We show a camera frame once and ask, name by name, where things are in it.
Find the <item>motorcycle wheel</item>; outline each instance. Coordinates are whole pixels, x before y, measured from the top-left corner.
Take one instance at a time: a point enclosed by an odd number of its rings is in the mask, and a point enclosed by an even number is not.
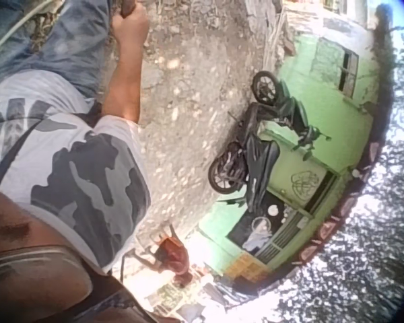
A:
[[[221,158],[216,158],[208,169],[208,181],[213,190],[217,193],[227,195],[240,190],[242,184],[239,182],[233,182],[230,180],[222,180],[218,175],[218,168]]]
[[[257,102],[274,106],[279,97],[278,84],[279,80],[274,74],[268,71],[260,71],[253,77],[251,91]]]

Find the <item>black motorcycle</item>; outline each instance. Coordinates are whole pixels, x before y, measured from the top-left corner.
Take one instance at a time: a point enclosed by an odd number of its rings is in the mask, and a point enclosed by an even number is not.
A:
[[[228,204],[245,202],[250,212],[255,212],[267,189],[271,171],[280,154],[275,141],[264,141],[257,136],[263,120],[274,121],[288,127],[298,136],[298,144],[292,150],[309,146],[304,160],[311,157],[313,143],[322,133],[308,124],[304,106],[291,97],[287,85],[268,71],[258,72],[253,78],[251,90],[257,102],[248,107],[240,132],[235,141],[209,167],[208,180],[220,194],[231,194],[247,185],[242,198],[225,200]]]

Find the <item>graffiti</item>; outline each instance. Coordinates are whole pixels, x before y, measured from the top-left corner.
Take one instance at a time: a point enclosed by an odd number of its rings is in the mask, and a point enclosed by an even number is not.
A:
[[[338,88],[341,77],[339,67],[343,65],[343,60],[344,49],[341,46],[319,38],[316,55],[311,64],[310,76]]]
[[[295,195],[303,201],[307,201],[313,195],[320,182],[319,177],[309,170],[292,175],[290,180]]]

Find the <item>person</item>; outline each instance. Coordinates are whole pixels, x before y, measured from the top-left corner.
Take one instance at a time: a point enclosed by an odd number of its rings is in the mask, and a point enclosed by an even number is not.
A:
[[[178,238],[174,226],[171,223],[169,224],[169,228],[171,236],[160,235],[160,241],[158,242],[158,249],[156,252],[153,253],[149,248],[145,249],[148,254],[151,254],[154,257],[154,263],[138,256],[136,254],[136,249],[130,250],[126,256],[135,258],[147,268],[158,273],[172,271],[175,274],[175,284],[180,288],[185,288],[193,280],[193,276],[189,272],[189,253],[184,244]]]
[[[0,39],[26,3],[0,0]],[[119,60],[100,120],[80,117],[100,84],[111,7],[66,0],[39,52],[24,28],[0,48],[0,322],[156,322],[105,274],[150,205],[137,125],[141,4],[112,19]]]

